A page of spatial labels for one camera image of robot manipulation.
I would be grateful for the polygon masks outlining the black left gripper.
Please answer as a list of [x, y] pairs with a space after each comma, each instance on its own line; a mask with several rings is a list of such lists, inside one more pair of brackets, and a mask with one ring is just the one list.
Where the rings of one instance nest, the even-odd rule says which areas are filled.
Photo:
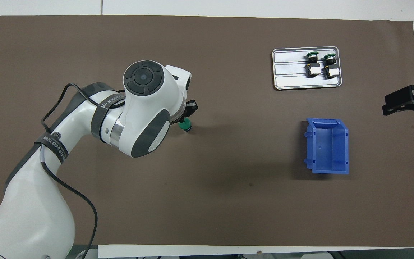
[[189, 100], [185, 102], [185, 115], [171, 121], [171, 125], [176, 123], [184, 123], [187, 117], [190, 117], [198, 109], [197, 102], [195, 100]]

